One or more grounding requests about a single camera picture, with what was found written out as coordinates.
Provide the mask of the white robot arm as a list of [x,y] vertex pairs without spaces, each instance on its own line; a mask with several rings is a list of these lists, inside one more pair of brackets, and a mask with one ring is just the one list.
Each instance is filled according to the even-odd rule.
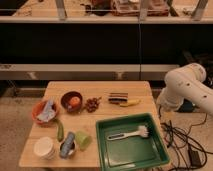
[[206,70],[198,63],[169,71],[164,77],[165,87],[157,104],[165,111],[177,111],[187,99],[213,116],[213,90],[203,84],[205,79]]

